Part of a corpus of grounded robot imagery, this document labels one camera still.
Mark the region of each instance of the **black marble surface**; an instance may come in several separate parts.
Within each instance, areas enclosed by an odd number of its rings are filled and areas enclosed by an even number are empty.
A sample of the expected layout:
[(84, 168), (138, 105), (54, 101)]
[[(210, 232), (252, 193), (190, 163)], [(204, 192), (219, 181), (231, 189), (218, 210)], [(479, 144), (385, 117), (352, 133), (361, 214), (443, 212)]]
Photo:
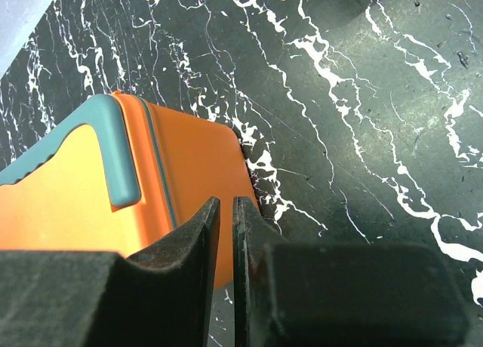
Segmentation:
[(95, 93), (227, 124), (285, 236), (429, 245), (483, 345), (481, 1), (54, 0), (0, 82), (0, 169)]

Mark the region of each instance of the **dark object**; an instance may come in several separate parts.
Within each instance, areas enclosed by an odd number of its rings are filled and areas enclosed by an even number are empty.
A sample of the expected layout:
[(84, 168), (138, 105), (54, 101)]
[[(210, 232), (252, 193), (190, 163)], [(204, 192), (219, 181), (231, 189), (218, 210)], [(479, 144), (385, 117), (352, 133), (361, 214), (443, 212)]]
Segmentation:
[(463, 54), (462, 51), (458, 51), (456, 55), (458, 56), (458, 58), (460, 58), (461, 65), (464, 66), (466, 69), (468, 69), (468, 59), (469, 59), (468, 56)]
[(469, 327), (425, 247), (288, 243), (235, 200), (235, 345), (453, 346)]
[(128, 259), (0, 252), (0, 345), (206, 345), (219, 227), (211, 198)]

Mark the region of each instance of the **marble countertop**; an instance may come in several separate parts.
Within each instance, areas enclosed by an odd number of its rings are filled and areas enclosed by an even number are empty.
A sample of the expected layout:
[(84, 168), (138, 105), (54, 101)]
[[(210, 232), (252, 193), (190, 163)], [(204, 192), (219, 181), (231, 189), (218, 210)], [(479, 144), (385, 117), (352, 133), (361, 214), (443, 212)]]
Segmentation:
[(430, 246), (481, 345), (481, 1), (54, 0), (0, 82), (0, 169), (95, 93), (227, 124), (283, 235)]

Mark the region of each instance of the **orange box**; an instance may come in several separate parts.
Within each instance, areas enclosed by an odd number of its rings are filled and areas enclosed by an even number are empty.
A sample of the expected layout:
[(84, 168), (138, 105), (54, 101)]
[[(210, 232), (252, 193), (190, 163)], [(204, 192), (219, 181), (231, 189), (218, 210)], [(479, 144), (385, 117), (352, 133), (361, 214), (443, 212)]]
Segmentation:
[(221, 200), (215, 287), (232, 279), (232, 201), (256, 198), (228, 127), (114, 93), (84, 102), (0, 172), (1, 249), (129, 256)]

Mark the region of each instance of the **teal seal strip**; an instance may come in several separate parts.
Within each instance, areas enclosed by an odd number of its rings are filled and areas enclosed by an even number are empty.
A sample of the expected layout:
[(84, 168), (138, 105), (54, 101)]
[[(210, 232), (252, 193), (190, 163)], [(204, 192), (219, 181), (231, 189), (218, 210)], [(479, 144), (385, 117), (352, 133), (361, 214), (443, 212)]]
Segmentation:
[(49, 134), (0, 172), (0, 186), (13, 185), (47, 162), (77, 127), (96, 132), (111, 204), (126, 207), (141, 199), (124, 117), (117, 101), (106, 94), (92, 96)]
[(158, 169), (161, 175), (161, 181), (163, 182), (163, 189), (165, 189), (169, 216), (171, 218), (171, 224), (173, 225), (173, 229), (174, 229), (177, 227), (176, 214), (174, 213), (173, 201), (171, 200), (171, 194), (168, 188), (168, 181), (166, 178), (165, 168), (163, 167), (161, 153), (159, 151), (158, 139), (156, 138), (156, 132), (154, 131), (154, 126), (152, 125), (151, 111), (149, 111), (149, 107), (143, 98), (137, 97), (137, 99), (143, 104), (144, 111), (146, 112), (146, 118), (148, 120), (148, 125), (149, 125), (149, 132), (151, 133), (152, 144), (154, 145), (156, 161), (158, 162)]

